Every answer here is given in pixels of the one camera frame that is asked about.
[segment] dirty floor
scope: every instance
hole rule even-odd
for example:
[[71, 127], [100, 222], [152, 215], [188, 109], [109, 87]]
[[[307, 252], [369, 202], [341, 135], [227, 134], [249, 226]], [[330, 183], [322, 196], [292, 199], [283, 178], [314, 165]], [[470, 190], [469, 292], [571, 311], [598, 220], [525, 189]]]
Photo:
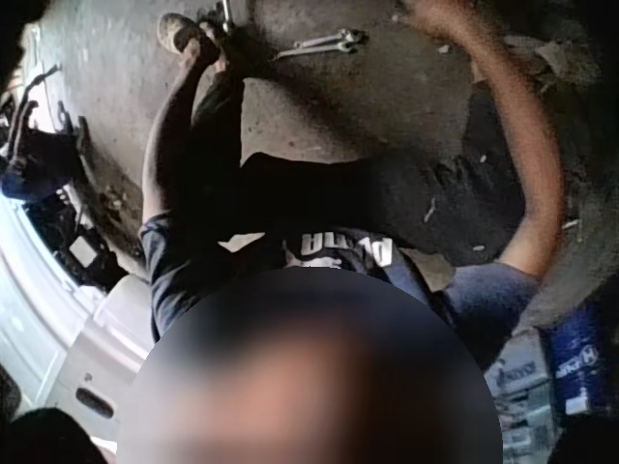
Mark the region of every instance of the dirty floor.
[[[342, 27], [370, 35], [369, 44], [355, 55], [281, 62], [273, 67], [279, 83], [251, 79], [244, 106], [245, 158], [265, 152], [291, 160], [336, 162], [407, 151], [415, 157], [449, 160], [459, 153], [471, 90], [468, 58], [461, 51], [439, 53], [442, 43], [395, 25], [394, 11], [379, 0], [232, 3], [236, 22], [248, 26], [264, 53]], [[139, 185], [147, 137], [177, 68], [175, 57], [158, 44], [158, 18], [168, 12], [196, 18], [198, 10], [214, 4], [55, 0], [41, 23], [44, 67], [63, 67], [47, 82], [50, 105], [63, 102], [74, 119], [84, 116], [88, 121], [93, 200], [103, 205], [102, 218], [114, 229], [108, 235], [125, 253], [132, 252], [140, 225]], [[204, 77], [199, 95], [210, 78]], [[558, 116], [571, 119], [562, 111]], [[614, 271], [619, 249], [619, 217], [612, 203], [616, 185], [589, 179], [586, 166], [601, 154], [592, 153], [593, 136], [584, 126], [586, 140], [572, 147], [574, 171], [583, 184], [575, 195], [580, 225], [566, 232], [560, 262], [531, 310], [536, 321], [560, 317]], [[613, 148], [601, 150], [604, 166], [614, 166]], [[445, 280], [449, 267], [420, 259], [435, 279]]]

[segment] spanner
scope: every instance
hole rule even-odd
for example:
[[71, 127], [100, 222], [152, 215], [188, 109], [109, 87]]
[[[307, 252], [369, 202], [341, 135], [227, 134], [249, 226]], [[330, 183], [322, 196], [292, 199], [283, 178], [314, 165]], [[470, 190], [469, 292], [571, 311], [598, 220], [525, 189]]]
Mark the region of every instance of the spanner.
[[348, 42], [340, 42], [335, 45], [313, 46], [310, 48], [294, 48], [292, 50], [281, 51], [273, 58], [272, 61], [278, 61], [281, 58], [290, 56], [311, 55], [314, 53], [327, 53], [331, 51], [341, 51], [343, 53], [353, 53], [357, 51], [355, 44]]
[[346, 42], [349, 44], [360, 44], [364, 41], [366, 35], [363, 32], [351, 31], [348, 29], [341, 29], [334, 36], [322, 37], [320, 39], [312, 39], [305, 42], [296, 42], [295, 48], [313, 48], [324, 44], [331, 44], [335, 42]]
[[223, 23], [223, 31], [225, 31], [226, 34], [232, 34], [232, 31], [234, 31], [234, 21], [232, 20], [232, 6], [230, 5], [230, 0], [223, 0], [223, 17], [224, 17], [224, 23]]

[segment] blue container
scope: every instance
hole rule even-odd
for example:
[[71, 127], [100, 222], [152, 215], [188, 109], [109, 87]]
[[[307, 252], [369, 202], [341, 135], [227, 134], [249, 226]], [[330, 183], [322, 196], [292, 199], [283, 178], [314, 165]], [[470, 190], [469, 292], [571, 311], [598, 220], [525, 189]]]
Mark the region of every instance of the blue container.
[[608, 370], [596, 308], [586, 304], [549, 335], [558, 410], [568, 416], [607, 413]]

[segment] hand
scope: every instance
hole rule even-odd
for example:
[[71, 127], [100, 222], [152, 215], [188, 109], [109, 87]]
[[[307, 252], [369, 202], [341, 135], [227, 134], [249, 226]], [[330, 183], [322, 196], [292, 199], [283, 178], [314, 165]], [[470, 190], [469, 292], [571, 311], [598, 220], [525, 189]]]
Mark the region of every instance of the hand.
[[457, 42], [462, 28], [477, 19], [467, 0], [398, 0], [403, 21], [430, 36]]
[[204, 72], [220, 58], [220, 49], [206, 36], [191, 39], [181, 55], [181, 68], [186, 71]]

